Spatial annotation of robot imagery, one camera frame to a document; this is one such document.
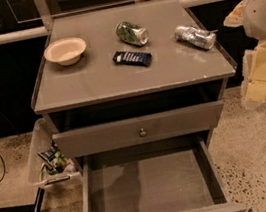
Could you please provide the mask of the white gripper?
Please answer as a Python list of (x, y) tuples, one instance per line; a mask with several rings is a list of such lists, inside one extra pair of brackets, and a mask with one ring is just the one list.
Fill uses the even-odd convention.
[(243, 56), (242, 106), (252, 110), (266, 101), (266, 0), (243, 0), (225, 17), (226, 27), (245, 29), (249, 37), (260, 39)]

